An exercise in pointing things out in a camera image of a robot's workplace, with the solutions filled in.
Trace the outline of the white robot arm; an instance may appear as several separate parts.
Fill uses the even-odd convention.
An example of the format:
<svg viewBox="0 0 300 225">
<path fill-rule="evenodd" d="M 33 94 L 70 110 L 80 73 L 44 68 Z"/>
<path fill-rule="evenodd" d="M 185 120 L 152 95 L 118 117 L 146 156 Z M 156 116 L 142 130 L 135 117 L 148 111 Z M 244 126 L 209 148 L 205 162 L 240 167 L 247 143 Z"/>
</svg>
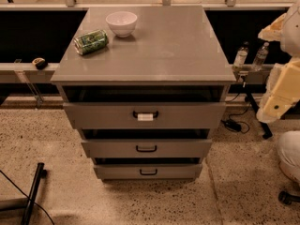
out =
<svg viewBox="0 0 300 225">
<path fill-rule="evenodd" d="M 260 122 L 272 123 L 300 100 L 300 1 L 262 29 L 258 38 L 279 41 L 280 49 L 292 57 L 285 65 L 274 64 L 256 112 Z M 300 131 L 285 132 L 276 149 L 281 171 L 300 183 Z"/>
</svg>

